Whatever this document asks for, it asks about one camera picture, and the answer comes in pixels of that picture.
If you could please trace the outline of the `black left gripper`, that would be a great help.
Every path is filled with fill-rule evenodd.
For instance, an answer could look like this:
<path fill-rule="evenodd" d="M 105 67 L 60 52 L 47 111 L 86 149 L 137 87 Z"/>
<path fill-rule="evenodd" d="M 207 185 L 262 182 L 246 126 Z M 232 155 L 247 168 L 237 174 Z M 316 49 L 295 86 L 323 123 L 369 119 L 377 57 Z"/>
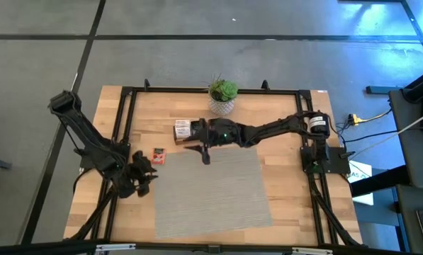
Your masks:
<path fill-rule="evenodd" d="M 132 155 L 132 162 L 123 168 L 120 175 L 118 196 L 128 198 L 133 193 L 136 193 L 138 197 L 147 195 L 150 191 L 151 180 L 158 178 L 158 175 L 151 175 L 151 172 L 157 172 L 157 170 L 152 167 L 142 151 L 136 151 Z"/>

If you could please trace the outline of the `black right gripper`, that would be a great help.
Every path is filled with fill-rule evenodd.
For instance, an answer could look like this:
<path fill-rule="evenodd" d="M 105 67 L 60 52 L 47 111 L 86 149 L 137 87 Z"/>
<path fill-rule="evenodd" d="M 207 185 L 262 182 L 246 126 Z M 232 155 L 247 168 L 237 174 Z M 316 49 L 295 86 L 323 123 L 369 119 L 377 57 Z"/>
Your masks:
<path fill-rule="evenodd" d="M 239 144 L 242 141 L 241 131 L 237 123 L 226 118 L 215 118 L 207 120 L 205 126 L 198 135 L 204 141 L 202 145 L 186 146 L 185 149 L 197 151 L 201 154 L 202 162 L 205 165 L 210 164 L 210 155 L 208 149 L 215 146 L 228 144 Z"/>

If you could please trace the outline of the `wooden tea caddy box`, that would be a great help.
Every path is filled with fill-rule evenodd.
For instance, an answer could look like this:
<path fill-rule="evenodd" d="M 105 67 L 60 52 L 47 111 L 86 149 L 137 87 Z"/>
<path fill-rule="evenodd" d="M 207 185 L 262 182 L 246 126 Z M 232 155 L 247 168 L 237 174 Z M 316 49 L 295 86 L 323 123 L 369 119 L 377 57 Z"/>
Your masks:
<path fill-rule="evenodd" d="M 191 121 L 191 136 L 187 137 L 183 140 L 178 140 L 175 135 L 175 127 L 173 126 L 173 135 L 174 135 L 174 142 L 176 145 L 184 145 L 184 144 L 191 144 L 191 143 L 204 143 L 203 140 L 201 140 L 201 136 L 198 135 L 198 132 L 200 132 L 205 126 L 208 125 L 208 121 L 204 118 L 200 118 L 198 120 L 190 120 Z"/>

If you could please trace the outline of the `red orange tea packet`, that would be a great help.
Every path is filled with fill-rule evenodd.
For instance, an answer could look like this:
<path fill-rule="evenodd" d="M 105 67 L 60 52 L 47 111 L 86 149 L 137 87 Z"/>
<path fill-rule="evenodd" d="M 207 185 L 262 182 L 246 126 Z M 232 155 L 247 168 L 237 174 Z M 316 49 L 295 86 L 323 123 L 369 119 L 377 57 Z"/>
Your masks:
<path fill-rule="evenodd" d="M 165 148 L 154 148 L 152 150 L 152 159 L 153 164 L 164 164 L 166 160 L 166 150 Z"/>

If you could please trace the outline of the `grey woven placemat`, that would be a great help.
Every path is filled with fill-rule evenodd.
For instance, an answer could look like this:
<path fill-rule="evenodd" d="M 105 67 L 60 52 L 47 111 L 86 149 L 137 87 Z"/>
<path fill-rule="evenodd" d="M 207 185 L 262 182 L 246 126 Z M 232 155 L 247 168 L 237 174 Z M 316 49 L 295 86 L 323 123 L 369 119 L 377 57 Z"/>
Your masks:
<path fill-rule="evenodd" d="M 273 224 L 256 148 L 169 154 L 152 184 L 159 239 L 270 227 Z"/>

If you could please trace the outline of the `succulent in patterned white pot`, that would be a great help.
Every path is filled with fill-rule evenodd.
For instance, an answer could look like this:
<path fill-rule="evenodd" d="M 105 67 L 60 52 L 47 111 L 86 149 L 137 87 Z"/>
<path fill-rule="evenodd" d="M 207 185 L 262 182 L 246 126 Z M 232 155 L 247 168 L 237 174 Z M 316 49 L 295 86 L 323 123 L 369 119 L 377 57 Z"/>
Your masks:
<path fill-rule="evenodd" d="M 208 87 L 209 109 L 216 115 L 224 116 L 232 112 L 238 95 L 238 85 L 220 76 L 213 77 Z"/>

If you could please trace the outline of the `white paper sign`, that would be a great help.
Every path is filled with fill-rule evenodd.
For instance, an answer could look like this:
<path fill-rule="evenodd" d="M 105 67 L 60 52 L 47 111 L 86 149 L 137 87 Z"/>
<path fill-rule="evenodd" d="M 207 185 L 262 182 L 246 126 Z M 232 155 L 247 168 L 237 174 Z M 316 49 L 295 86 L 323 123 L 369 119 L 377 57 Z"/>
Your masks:
<path fill-rule="evenodd" d="M 350 173 L 346 177 L 349 183 L 372 177 L 372 166 L 369 164 L 364 164 L 357 161 L 349 161 L 349 168 Z M 352 200 L 356 203 L 361 203 L 364 205 L 372 206 L 374 204 L 372 193 L 353 197 Z"/>

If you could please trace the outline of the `black floor beam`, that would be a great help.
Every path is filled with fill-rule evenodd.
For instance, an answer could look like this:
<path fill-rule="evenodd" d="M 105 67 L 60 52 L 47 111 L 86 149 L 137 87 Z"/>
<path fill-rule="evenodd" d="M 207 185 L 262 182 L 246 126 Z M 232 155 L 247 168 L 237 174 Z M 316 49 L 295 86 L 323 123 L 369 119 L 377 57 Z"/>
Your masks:
<path fill-rule="evenodd" d="M 351 183 L 351 195 L 363 196 L 379 190 L 392 188 L 396 185 L 410 185 L 410 177 L 405 165 L 388 169 L 374 176 Z"/>

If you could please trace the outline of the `teal metal bar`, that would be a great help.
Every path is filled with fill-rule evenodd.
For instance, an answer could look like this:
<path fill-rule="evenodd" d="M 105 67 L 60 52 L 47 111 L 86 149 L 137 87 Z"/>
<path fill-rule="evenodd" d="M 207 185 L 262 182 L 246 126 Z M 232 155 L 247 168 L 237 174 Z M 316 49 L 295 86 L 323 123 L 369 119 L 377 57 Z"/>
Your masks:
<path fill-rule="evenodd" d="M 387 95 L 390 91 L 400 90 L 401 87 L 397 86 L 367 86 L 367 94 L 378 94 L 378 95 Z"/>

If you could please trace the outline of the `dark grey desk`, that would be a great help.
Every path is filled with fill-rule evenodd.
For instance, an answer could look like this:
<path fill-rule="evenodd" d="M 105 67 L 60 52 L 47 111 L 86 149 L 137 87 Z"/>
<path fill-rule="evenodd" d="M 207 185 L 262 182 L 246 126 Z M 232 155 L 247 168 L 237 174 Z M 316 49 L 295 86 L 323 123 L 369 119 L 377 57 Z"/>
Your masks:
<path fill-rule="evenodd" d="M 410 185 L 397 185 L 400 211 L 405 223 L 407 242 L 411 252 L 423 253 L 423 235 L 416 212 L 423 210 L 423 121 L 422 107 L 403 98 L 401 91 L 389 93 L 396 128 L 402 148 Z"/>

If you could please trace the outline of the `black slanted pole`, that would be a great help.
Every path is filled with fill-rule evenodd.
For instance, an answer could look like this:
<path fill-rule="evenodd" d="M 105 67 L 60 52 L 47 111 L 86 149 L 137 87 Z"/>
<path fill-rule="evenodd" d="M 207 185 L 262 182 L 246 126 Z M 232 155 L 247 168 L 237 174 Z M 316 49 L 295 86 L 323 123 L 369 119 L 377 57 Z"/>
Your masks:
<path fill-rule="evenodd" d="M 423 75 L 402 89 L 403 98 L 410 103 L 417 103 L 423 98 Z"/>

